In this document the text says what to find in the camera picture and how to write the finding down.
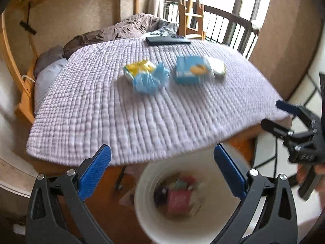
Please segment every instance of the ladder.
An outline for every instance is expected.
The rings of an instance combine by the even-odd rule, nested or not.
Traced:
[[[202,0],[196,0],[196,13],[193,14],[194,0],[188,0],[187,6],[185,0],[178,0],[178,9],[179,9],[179,29],[178,34],[180,36],[184,36],[188,39],[190,38],[201,38],[205,39],[205,32],[203,32],[203,12],[204,12],[204,4]],[[190,28],[190,17],[195,17],[198,23],[198,29]]]

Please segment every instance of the yellow package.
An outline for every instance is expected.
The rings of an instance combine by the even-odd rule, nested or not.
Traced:
[[[134,78],[141,71],[153,72],[156,69],[156,66],[148,60],[142,60],[136,63],[127,64],[124,68]]]

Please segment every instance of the white bucket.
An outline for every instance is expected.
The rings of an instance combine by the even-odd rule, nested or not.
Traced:
[[[194,217],[171,221],[156,208],[153,193],[164,179],[180,171],[191,172],[208,188],[204,203]],[[239,199],[232,195],[213,159],[213,149],[149,163],[137,183],[134,196],[138,221],[157,244],[210,244],[238,204]]]

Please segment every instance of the balcony railing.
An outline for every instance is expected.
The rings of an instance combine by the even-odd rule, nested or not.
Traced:
[[[164,1],[163,17],[170,22],[179,22],[178,0]],[[189,27],[196,28],[196,25],[196,21],[190,19]],[[247,59],[259,34],[250,21],[207,5],[204,6],[203,29],[206,31],[206,40],[228,45]]]

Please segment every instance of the crumpled blanket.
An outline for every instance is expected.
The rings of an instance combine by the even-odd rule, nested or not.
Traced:
[[[63,48],[64,58],[69,59],[78,49],[88,45],[120,38],[139,38],[143,34],[157,30],[167,23],[151,14],[135,14],[114,26],[78,35]]]
[[[177,56],[219,58],[220,81],[177,85],[173,78],[155,94],[136,93],[123,66],[148,59],[175,75]],[[27,142],[38,159],[78,166],[102,144],[111,165],[143,163],[216,145],[264,118],[282,120],[281,99],[267,79],[240,53],[208,41],[148,46],[120,39],[78,50],[45,97]]]

